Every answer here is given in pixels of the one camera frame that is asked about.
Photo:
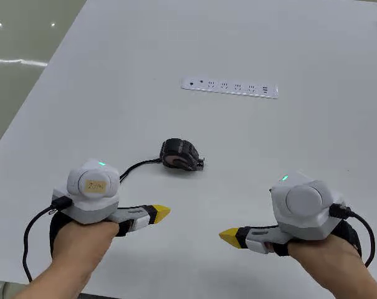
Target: black tape measure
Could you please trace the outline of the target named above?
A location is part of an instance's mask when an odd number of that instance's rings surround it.
[[[203,170],[204,166],[204,159],[199,159],[195,146],[179,138],[167,139],[162,144],[160,159],[166,167],[185,171]]]

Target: round white cap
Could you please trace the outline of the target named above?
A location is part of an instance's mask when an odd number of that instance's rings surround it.
[[[300,217],[315,215],[323,209],[320,193],[306,185],[292,188],[287,194],[286,201],[289,211]]]
[[[88,170],[79,179],[79,192],[87,198],[103,198],[109,187],[109,176],[103,171]]]

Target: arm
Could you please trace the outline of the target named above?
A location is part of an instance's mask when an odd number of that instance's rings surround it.
[[[113,222],[71,222],[55,239],[50,267],[14,299],[77,298],[119,231]]]
[[[329,235],[323,241],[291,242],[288,250],[336,299],[377,299],[377,282],[347,241]]]

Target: cable connector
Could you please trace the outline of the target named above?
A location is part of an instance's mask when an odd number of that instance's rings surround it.
[[[352,217],[352,211],[343,204],[332,204],[330,206],[330,216],[346,220]]]
[[[67,197],[67,196],[61,196],[57,199],[54,199],[52,202],[51,202],[51,208],[53,209],[57,209],[58,211],[62,211],[64,209],[66,209],[67,207],[70,207],[72,205],[72,200],[71,198]]]

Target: power strip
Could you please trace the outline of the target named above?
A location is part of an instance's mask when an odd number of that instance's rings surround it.
[[[278,98],[278,88],[276,85],[237,82],[232,80],[215,80],[204,77],[185,78],[181,88],[188,90],[200,90],[202,92],[229,93],[231,95]]]

